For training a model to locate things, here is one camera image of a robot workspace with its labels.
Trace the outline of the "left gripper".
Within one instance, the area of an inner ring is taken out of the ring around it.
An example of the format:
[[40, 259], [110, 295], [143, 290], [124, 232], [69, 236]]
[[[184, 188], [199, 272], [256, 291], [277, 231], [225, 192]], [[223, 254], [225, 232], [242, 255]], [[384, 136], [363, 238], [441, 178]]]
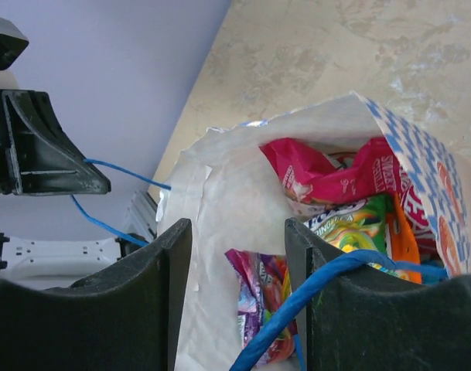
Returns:
[[65, 134], [49, 94], [0, 90], [0, 194], [17, 196], [103, 195], [111, 181]]

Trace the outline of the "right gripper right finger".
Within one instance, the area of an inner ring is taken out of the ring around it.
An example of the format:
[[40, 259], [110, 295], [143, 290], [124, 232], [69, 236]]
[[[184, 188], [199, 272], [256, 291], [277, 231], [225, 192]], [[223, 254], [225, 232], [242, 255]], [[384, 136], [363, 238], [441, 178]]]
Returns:
[[424, 286], [363, 266], [296, 323], [307, 370], [471, 370], [471, 274]]

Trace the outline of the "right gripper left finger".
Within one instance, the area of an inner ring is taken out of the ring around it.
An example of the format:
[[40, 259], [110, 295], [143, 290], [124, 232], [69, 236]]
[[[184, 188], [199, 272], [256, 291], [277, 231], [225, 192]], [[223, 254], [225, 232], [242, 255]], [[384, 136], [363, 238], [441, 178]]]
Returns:
[[67, 288], [0, 278], [0, 370], [172, 370], [192, 224]]

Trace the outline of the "orange snack bag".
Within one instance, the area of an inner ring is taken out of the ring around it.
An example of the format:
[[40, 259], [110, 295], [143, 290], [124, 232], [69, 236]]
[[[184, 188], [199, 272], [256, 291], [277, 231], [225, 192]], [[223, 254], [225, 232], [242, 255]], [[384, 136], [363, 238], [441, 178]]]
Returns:
[[420, 253], [412, 228], [401, 207], [397, 193], [391, 197], [387, 206], [385, 241], [387, 255], [392, 260], [420, 263]]

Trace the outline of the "green Fox's candy bag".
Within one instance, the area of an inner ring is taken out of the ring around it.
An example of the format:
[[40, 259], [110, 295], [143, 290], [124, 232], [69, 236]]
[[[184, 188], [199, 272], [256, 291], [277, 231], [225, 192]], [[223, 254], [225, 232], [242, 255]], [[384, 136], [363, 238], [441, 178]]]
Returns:
[[349, 253], [375, 250], [387, 253], [386, 214], [389, 198], [376, 195], [354, 203], [335, 206], [304, 222], [316, 236]]

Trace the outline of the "red Real crisps bag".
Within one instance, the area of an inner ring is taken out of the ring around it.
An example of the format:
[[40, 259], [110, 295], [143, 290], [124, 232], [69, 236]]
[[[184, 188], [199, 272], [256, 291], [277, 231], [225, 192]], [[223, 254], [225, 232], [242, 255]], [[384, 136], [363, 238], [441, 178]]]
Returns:
[[298, 216], [386, 193], [402, 195], [410, 181], [387, 141], [370, 139], [358, 152], [325, 154], [302, 141], [281, 138], [260, 147]]

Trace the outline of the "checkered paper bag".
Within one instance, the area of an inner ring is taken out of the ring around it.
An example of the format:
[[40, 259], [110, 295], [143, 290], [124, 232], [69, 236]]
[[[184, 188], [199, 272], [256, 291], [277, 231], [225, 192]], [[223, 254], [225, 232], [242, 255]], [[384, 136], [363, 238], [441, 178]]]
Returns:
[[[293, 138], [328, 155], [356, 153], [376, 137], [386, 139], [409, 178], [399, 198], [418, 244], [419, 264], [375, 250], [345, 253], [316, 236], [304, 225], [315, 215], [294, 213], [260, 150], [270, 141]], [[471, 164], [419, 126], [358, 94], [230, 130], [209, 130], [181, 152], [162, 184], [158, 235], [184, 218], [192, 224], [192, 248], [177, 370], [251, 369], [329, 282], [363, 266], [424, 286], [471, 274]], [[246, 347], [237, 322], [240, 284], [225, 257], [230, 249], [286, 256], [292, 289]]]

